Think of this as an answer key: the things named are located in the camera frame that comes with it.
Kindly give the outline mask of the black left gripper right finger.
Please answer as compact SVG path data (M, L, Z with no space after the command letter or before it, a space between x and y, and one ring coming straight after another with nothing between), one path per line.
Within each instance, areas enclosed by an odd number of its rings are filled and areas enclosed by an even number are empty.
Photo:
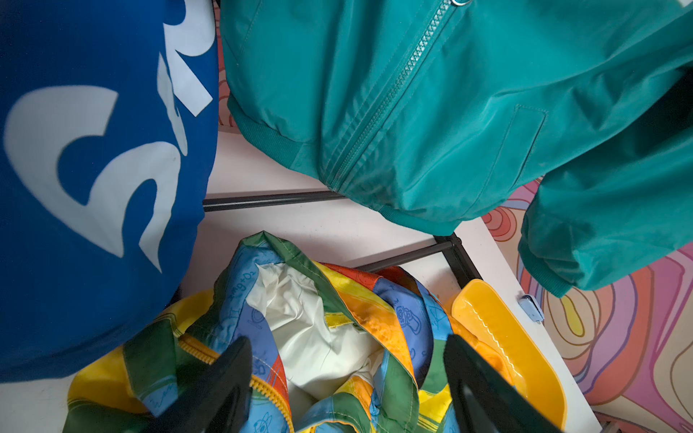
M445 431L559 431L462 337L448 337L443 361L452 399Z

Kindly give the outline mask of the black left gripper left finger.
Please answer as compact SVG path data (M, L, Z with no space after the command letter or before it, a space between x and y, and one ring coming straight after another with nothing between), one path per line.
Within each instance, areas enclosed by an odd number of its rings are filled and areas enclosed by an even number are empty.
M252 348L240 337L164 414L144 429L160 432L239 432L248 420Z

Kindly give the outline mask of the rainbow patchwork jacket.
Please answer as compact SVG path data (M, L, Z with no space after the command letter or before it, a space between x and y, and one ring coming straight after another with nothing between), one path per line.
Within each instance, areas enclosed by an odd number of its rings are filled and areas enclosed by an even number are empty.
M239 244L210 290L82 369L64 430L141 431L245 337L246 432L454 432L443 364L454 331L406 271L317 263L262 232Z

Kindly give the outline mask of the teal green jacket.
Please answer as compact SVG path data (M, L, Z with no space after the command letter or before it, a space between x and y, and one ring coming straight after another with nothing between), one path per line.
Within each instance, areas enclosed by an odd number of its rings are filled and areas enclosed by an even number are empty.
M293 171L436 236L540 187L548 292L692 241L689 1L223 1L229 111Z

